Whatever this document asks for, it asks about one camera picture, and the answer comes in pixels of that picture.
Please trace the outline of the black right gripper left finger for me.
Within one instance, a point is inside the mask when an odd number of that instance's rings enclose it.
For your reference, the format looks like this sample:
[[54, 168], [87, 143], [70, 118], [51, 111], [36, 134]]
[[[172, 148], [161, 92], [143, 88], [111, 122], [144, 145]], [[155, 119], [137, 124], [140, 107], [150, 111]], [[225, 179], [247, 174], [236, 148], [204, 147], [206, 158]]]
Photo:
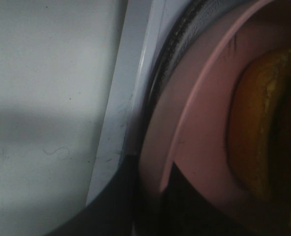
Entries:
[[49, 236], [130, 236], [138, 157], [128, 155], [107, 186], [79, 214]]

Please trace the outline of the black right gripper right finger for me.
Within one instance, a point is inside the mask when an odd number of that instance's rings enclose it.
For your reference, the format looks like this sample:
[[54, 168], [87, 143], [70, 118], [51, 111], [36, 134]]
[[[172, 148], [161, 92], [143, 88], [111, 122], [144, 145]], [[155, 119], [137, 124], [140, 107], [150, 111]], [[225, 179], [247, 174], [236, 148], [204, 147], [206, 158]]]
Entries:
[[160, 236], [252, 236], [210, 204], [173, 164], [159, 220]]

